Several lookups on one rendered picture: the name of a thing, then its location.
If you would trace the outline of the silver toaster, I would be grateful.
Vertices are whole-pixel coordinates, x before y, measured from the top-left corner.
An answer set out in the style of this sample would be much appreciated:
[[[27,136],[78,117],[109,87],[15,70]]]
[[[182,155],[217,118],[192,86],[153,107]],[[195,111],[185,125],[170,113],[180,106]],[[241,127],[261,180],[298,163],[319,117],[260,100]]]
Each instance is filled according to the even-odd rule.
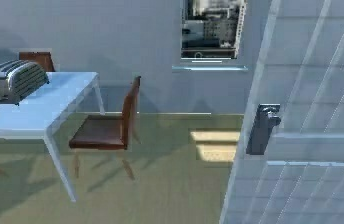
[[[19,105],[22,100],[49,83],[47,72],[37,62],[4,62],[0,64],[0,104]]]

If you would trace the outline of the window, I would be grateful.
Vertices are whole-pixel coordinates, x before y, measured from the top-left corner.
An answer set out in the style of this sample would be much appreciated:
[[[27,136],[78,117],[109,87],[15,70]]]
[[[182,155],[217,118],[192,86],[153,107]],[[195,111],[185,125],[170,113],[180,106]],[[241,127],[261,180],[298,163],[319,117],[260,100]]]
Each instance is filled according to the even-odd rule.
[[[174,71],[247,71],[236,60],[247,0],[180,0],[180,59]]]

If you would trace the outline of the white glass-paned door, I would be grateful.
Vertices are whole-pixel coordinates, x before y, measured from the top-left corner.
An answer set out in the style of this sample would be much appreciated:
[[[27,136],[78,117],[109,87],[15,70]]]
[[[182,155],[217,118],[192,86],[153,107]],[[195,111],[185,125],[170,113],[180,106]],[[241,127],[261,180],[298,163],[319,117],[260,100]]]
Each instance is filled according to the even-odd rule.
[[[218,224],[344,224],[344,0],[248,0],[253,75]],[[279,104],[263,155],[259,104]]]

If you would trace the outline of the white table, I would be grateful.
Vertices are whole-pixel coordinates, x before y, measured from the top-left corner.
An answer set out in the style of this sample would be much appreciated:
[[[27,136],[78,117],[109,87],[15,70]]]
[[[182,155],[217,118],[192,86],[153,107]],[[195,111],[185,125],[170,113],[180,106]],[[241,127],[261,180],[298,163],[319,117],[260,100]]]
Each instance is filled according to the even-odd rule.
[[[77,201],[72,181],[64,167],[54,134],[78,105],[94,90],[99,112],[105,109],[97,72],[49,72],[45,84],[20,102],[0,105],[0,139],[43,140],[64,188]]]

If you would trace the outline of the brown wooden chair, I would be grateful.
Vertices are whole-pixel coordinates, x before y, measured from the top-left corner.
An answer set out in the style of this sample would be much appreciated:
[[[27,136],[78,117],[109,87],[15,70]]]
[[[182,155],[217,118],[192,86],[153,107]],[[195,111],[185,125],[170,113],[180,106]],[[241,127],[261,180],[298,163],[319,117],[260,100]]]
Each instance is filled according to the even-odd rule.
[[[141,77],[136,76],[124,98],[119,116],[88,115],[69,140],[69,148],[74,151],[73,170],[76,178],[79,177],[81,152],[99,150],[115,152],[128,177],[131,180],[135,179],[130,163],[125,157],[125,151],[128,150],[132,139],[141,143],[135,130],[140,84]]]
[[[30,60],[40,64],[46,72],[54,72],[54,64],[50,52],[19,52],[20,60]]]

